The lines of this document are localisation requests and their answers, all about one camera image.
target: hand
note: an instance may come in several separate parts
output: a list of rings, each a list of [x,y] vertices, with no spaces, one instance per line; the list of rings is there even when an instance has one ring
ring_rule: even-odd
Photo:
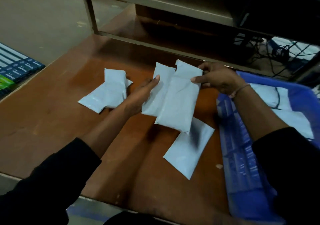
[[[191,82],[203,83],[203,88],[214,87],[220,93],[230,95],[246,82],[233,70],[218,62],[204,62],[198,66],[204,70],[199,77],[192,77]]]
[[[141,112],[142,104],[148,100],[151,90],[158,85],[159,81],[160,75],[157,75],[153,80],[146,79],[123,101],[130,116]]]

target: blue plastic crate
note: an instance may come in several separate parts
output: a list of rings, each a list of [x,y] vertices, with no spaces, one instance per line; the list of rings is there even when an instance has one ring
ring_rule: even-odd
[[[302,112],[309,120],[314,133],[312,143],[320,148],[320,103],[306,86],[237,72],[246,82],[288,89],[293,111]],[[221,118],[220,137],[223,164],[228,193],[229,210],[232,216],[263,222],[284,223],[272,207],[276,191],[256,162],[252,141],[233,102],[224,94],[217,99]]]

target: wrist bracelet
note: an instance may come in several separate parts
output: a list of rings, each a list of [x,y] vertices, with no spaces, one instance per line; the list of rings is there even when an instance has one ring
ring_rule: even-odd
[[[236,96],[236,94],[238,93],[238,91],[240,91],[241,89],[245,88],[246,86],[250,86],[249,83],[244,84],[243,86],[239,87],[238,89],[236,89],[233,93],[231,93],[229,95],[229,98],[234,98]]]

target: brown tabletop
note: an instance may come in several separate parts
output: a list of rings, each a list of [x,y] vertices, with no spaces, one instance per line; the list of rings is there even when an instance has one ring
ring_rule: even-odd
[[[104,81],[104,68],[125,70],[132,91],[152,77],[155,62],[201,61],[92,35],[0,103],[0,172],[27,177],[47,156],[108,115],[78,100]],[[194,116],[213,128],[214,89],[201,90]],[[228,214],[219,132],[204,149],[191,180],[163,157],[179,132],[132,117],[108,148],[82,195],[184,224],[212,224]]]

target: black sleeve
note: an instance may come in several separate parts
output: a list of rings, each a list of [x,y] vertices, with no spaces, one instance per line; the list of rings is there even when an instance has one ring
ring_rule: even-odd
[[[0,196],[2,221],[67,224],[66,209],[76,201],[100,163],[92,149],[75,138],[19,181],[12,191]]]
[[[290,223],[319,220],[320,150],[288,127],[253,143],[252,149],[278,195],[276,211]]]

